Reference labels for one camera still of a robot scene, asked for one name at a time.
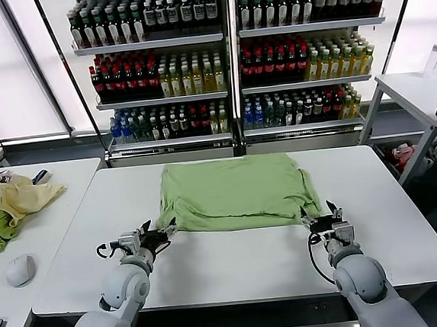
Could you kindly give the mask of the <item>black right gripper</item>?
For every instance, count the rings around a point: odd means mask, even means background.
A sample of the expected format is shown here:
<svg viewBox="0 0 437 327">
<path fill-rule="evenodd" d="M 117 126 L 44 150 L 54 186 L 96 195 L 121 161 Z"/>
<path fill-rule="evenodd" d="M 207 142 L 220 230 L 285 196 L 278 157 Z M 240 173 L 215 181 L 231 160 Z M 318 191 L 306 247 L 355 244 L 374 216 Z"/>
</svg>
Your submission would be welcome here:
<svg viewBox="0 0 437 327">
<path fill-rule="evenodd" d="M 335 223 L 342 223 L 343 221 L 341 207 L 337 207 L 336 204 L 330 202 L 329 200 L 326 200 L 326 205 L 328 206 L 331 214 L 320 216 L 316 219 L 312 219 L 310 216 L 308 216 L 305 209 L 300 206 L 300 221 L 306 228 L 309 228 L 310 233 L 313 235 L 318 235 L 326 231 L 332 231 Z"/>
</svg>

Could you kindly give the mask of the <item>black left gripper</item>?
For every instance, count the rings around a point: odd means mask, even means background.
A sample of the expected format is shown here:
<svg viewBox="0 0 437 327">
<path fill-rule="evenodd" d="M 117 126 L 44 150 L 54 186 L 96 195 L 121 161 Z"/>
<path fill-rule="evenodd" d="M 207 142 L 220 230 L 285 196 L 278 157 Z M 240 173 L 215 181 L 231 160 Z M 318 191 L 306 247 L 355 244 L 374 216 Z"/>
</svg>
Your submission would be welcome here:
<svg viewBox="0 0 437 327">
<path fill-rule="evenodd" d="M 140 230 L 137 230 L 137 236 L 140 240 L 137 254 L 142 257 L 148 255 L 151 259 L 156 259 L 156 256 L 171 244 L 171 237 L 177 233 L 178 227 L 175 217 L 169 221 L 169 224 L 158 230 L 149 230 L 151 222 L 152 220 L 147 220 L 140 227 Z"/>
</svg>

